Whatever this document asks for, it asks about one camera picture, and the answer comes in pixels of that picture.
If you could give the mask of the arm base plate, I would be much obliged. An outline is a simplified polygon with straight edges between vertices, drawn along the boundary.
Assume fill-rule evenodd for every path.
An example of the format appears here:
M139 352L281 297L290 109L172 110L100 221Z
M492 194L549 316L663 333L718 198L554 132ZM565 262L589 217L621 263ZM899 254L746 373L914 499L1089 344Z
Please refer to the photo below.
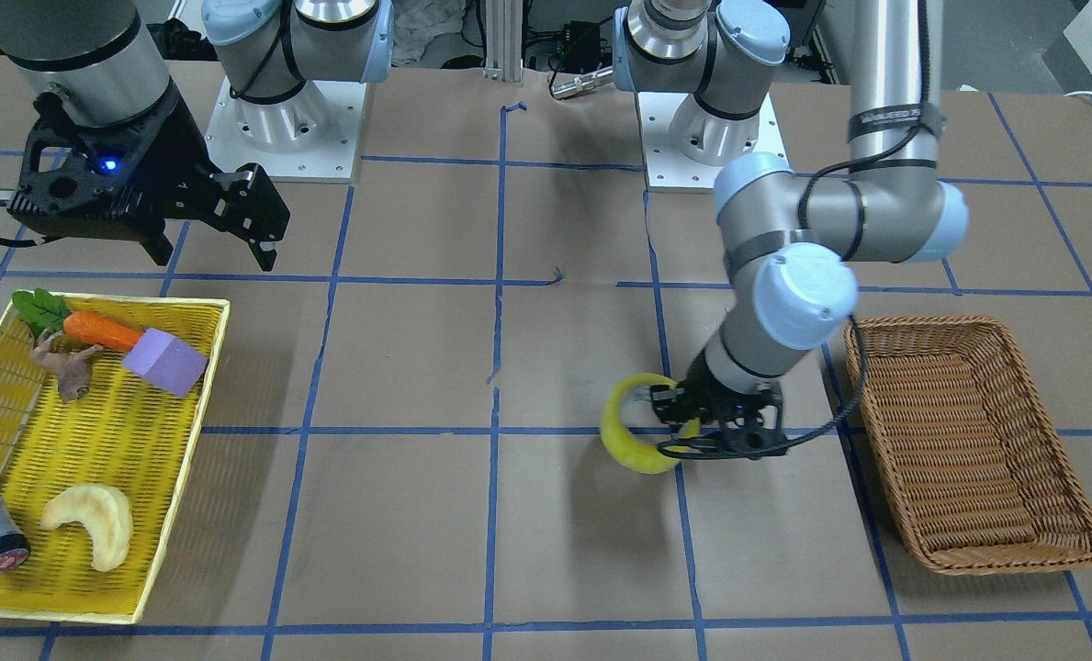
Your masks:
M727 163L755 151L790 160L770 94L757 116L740 121L707 116L696 102L684 113L688 97L651 92L636 96L649 191L710 192Z
M223 172L260 164L276 182L354 180L370 84L308 81L290 99L257 105L232 97L228 79L204 133Z

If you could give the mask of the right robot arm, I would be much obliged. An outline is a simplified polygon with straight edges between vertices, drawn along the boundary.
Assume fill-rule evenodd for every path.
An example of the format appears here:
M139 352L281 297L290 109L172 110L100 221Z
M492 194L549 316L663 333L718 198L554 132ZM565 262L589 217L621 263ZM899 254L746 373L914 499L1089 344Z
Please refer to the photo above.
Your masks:
M218 163L158 42L130 1L0 1L0 50L34 91L37 113L17 184L0 206L38 247L64 238L134 241L171 259L166 221L233 235L263 271L276 264L290 213L270 154L344 147L323 86L385 80L390 1L206 1L201 17L225 70L244 164Z

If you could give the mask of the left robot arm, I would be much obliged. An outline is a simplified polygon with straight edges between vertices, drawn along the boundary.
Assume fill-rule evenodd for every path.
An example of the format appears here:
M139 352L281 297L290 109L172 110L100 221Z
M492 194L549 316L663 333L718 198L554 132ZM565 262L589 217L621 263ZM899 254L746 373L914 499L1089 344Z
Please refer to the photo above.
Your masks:
M764 1L634 1L615 16L614 75L633 93L685 93L674 130L719 164L714 219L735 306L681 380L636 374L605 406L601 440L618 464L666 472L681 460L785 455L835 426L788 438L781 377L852 323L853 261L918 263L953 252L968 206L937 173L940 1L860 1L848 160L799 177L757 147L711 154L711 127L751 137L790 26Z

